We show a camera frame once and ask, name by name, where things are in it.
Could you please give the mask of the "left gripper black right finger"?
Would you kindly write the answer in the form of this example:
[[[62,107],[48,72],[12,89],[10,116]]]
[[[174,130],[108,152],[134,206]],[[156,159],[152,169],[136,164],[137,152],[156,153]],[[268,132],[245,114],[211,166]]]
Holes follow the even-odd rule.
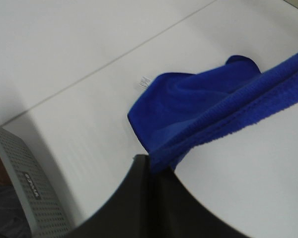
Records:
[[[185,188],[170,168],[154,176],[158,238],[246,238]]]

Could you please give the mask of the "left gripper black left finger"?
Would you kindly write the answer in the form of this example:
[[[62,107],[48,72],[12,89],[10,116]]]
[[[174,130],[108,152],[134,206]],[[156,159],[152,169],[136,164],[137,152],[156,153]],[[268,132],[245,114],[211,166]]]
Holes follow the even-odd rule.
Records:
[[[149,156],[136,155],[120,186],[67,238],[148,238]]]

